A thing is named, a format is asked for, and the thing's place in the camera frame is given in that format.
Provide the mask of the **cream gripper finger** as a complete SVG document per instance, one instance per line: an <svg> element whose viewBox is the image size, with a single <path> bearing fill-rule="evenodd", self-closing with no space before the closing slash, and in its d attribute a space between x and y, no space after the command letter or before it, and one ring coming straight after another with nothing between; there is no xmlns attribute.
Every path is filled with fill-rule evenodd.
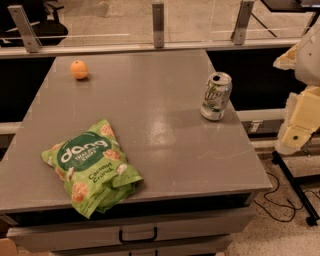
<svg viewBox="0 0 320 256"><path fill-rule="evenodd" d="M275 68L281 70L294 70L296 63L296 52L297 52L298 44L292 46L289 50L287 50L284 54L277 57L273 63Z"/></svg>
<svg viewBox="0 0 320 256"><path fill-rule="evenodd" d="M275 143L276 151L284 155L299 151L319 128L320 88L307 86L300 94L290 93Z"/></svg>

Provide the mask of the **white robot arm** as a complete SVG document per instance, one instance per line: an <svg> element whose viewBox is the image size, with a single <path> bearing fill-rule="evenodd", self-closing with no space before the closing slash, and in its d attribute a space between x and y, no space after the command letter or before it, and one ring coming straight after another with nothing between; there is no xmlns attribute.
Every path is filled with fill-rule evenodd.
<svg viewBox="0 0 320 256"><path fill-rule="evenodd" d="M313 25L301 41L278 57L273 66L294 71L306 88L291 92L275 149L284 155L299 151L320 128L320 26Z"/></svg>

